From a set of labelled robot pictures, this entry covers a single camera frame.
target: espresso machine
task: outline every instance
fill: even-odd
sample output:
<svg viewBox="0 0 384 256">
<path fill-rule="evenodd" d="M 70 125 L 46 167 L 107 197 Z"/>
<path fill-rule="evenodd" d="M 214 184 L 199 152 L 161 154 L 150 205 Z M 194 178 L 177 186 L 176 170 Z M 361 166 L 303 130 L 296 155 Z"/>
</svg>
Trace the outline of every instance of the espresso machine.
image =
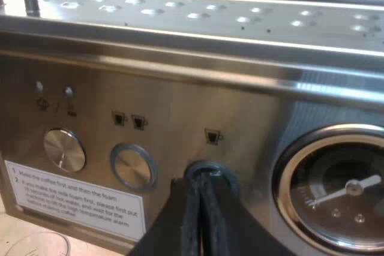
<svg viewBox="0 0 384 256">
<path fill-rule="evenodd" d="M 0 252 L 383 255 L 383 21 L 384 0 L 0 0 Z"/>
</svg>

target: white sticker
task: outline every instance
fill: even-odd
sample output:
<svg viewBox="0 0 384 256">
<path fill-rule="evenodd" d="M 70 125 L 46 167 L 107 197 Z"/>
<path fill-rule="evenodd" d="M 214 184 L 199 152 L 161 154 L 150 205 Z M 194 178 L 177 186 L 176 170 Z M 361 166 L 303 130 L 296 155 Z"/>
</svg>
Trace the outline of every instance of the white sticker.
<svg viewBox="0 0 384 256">
<path fill-rule="evenodd" d="M 5 161 L 17 204 L 116 236 L 145 233 L 140 196 Z"/>
</svg>

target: round knob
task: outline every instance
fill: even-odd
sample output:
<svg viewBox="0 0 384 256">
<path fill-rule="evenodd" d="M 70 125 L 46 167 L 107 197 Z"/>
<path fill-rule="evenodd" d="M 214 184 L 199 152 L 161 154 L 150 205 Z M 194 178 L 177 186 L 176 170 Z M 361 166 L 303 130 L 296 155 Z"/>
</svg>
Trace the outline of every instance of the round knob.
<svg viewBox="0 0 384 256">
<path fill-rule="evenodd" d="M 53 129 L 44 136 L 44 148 L 48 157 L 60 169 L 76 172 L 85 165 L 85 153 L 76 136 L 64 129 Z"/>
<path fill-rule="evenodd" d="M 112 171 L 126 186 L 135 190 L 152 189 L 157 178 L 157 170 L 147 151 L 136 144 L 123 143 L 113 148 Z"/>
</svg>

